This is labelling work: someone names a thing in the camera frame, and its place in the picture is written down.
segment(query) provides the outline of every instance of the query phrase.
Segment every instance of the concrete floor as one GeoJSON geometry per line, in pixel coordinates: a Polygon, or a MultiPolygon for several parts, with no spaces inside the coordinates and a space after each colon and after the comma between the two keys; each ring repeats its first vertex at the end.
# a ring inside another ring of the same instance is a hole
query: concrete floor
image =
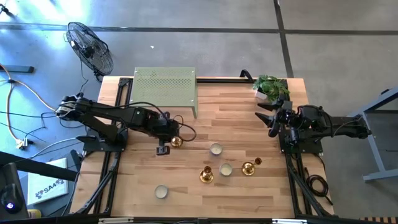
{"type": "MultiPolygon", "coordinates": [[[[204,27],[277,29],[272,0],[0,0],[15,14],[0,14],[0,28],[10,22],[35,24],[35,30],[0,29],[0,63],[31,65],[33,74],[12,73],[56,107],[63,96],[76,94],[83,83],[80,61],[63,31],[41,30],[41,24],[66,25],[70,21],[101,27],[204,27]]],[[[287,29],[396,30],[398,3],[393,0],[327,1],[280,0],[287,29]]],[[[114,70],[111,75],[132,75],[134,67],[196,67],[199,76],[236,77],[248,69],[254,76],[266,73],[286,77],[279,34],[96,32],[108,43],[114,70]]],[[[398,38],[381,35],[287,35],[294,76],[304,78],[310,103],[322,105],[331,115],[344,116],[398,85],[398,38]]],[[[85,96],[96,99],[100,84],[90,78],[85,96]]],[[[0,110],[5,111],[8,84],[0,84],[0,110]]],[[[28,90],[14,88],[11,112],[39,115],[48,111],[28,90]]],[[[0,114],[0,122],[6,116],[0,114]]],[[[40,119],[12,116],[23,131],[38,128],[40,119]]],[[[35,132],[26,151],[0,126],[0,150],[29,157],[52,142],[84,134],[84,128],[65,129],[58,119],[46,120],[47,130],[35,132]]],[[[341,217],[396,216],[398,178],[370,184],[362,175],[376,171],[367,141],[337,137],[323,141],[326,174],[335,212],[341,217]]],[[[69,147],[38,157],[49,161],[69,147]]],[[[382,152],[386,164],[397,168],[398,152],[382,152]]]]}

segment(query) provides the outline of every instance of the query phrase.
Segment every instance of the brass candlestick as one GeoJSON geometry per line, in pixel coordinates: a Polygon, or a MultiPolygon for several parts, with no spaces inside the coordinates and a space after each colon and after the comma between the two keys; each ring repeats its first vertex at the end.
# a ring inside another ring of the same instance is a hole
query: brass candlestick
{"type": "Polygon", "coordinates": [[[201,172],[200,172],[200,180],[203,183],[210,183],[213,181],[213,173],[211,172],[211,167],[206,166],[201,172]]]}
{"type": "Polygon", "coordinates": [[[175,136],[174,138],[172,138],[172,140],[170,142],[170,144],[176,148],[179,148],[180,146],[182,146],[182,143],[183,143],[182,139],[178,136],[175,136]]]}
{"type": "Polygon", "coordinates": [[[256,165],[260,165],[262,160],[260,158],[256,158],[254,160],[254,164],[252,162],[244,162],[242,165],[242,172],[244,175],[253,175],[256,170],[256,165]]]}

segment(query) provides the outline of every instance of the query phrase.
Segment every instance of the wooden table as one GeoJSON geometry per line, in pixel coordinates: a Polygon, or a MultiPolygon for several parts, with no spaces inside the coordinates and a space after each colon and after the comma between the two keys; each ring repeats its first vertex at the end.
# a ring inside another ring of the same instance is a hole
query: wooden table
{"type": "MultiPolygon", "coordinates": [[[[105,77],[98,102],[114,105],[120,77],[105,77]]],[[[308,104],[304,80],[287,79],[294,108],[308,104]]],[[[156,156],[157,139],[135,131],[129,132],[128,147],[122,153],[111,215],[113,217],[224,217],[287,218],[294,217],[285,157],[278,138],[270,138],[267,128],[254,112],[270,114],[256,106],[251,84],[198,84],[198,118],[184,108],[162,108],[171,117],[180,114],[195,128],[196,140],[172,149],[168,156],[156,156]],[[220,156],[209,153],[213,143],[220,143],[220,156]],[[245,176],[243,162],[260,157],[263,163],[253,176],[245,176]],[[230,163],[233,173],[222,177],[222,163],[230,163]],[[210,166],[215,175],[210,184],[199,179],[200,171],[210,166]],[[157,199],[154,189],[166,185],[169,194],[157,199]]],[[[191,136],[187,128],[181,133],[191,136]]],[[[78,210],[97,187],[104,153],[88,156],[81,167],[71,212],[78,210]]],[[[303,155],[310,174],[325,177],[323,166],[311,154],[303,155]]],[[[104,190],[103,205],[108,189],[104,190]]],[[[299,191],[300,208],[304,211],[299,191]]],[[[333,207],[318,198],[325,210],[333,207]]]]}

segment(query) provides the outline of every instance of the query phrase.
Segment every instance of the black fan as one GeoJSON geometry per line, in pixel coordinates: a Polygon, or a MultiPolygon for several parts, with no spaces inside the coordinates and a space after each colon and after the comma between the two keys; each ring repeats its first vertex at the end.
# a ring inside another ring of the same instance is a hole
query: black fan
{"type": "Polygon", "coordinates": [[[109,75],[113,70],[113,61],[108,45],[95,33],[80,22],[70,22],[66,33],[68,42],[80,60],[99,77],[109,75]]]}

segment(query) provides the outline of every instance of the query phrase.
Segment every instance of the small candle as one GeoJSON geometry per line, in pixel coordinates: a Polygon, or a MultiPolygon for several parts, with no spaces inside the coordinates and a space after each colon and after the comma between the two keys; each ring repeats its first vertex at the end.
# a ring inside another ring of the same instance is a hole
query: small candle
{"type": "Polygon", "coordinates": [[[216,156],[220,155],[223,152],[223,147],[218,143],[214,143],[210,146],[210,152],[216,156]]]}
{"type": "Polygon", "coordinates": [[[232,174],[232,166],[229,164],[223,164],[220,166],[220,174],[224,176],[229,176],[232,174]]]}
{"type": "Polygon", "coordinates": [[[167,196],[168,188],[164,185],[159,185],[155,189],[155,196],[159,199],[163,199],[167,196]]]}

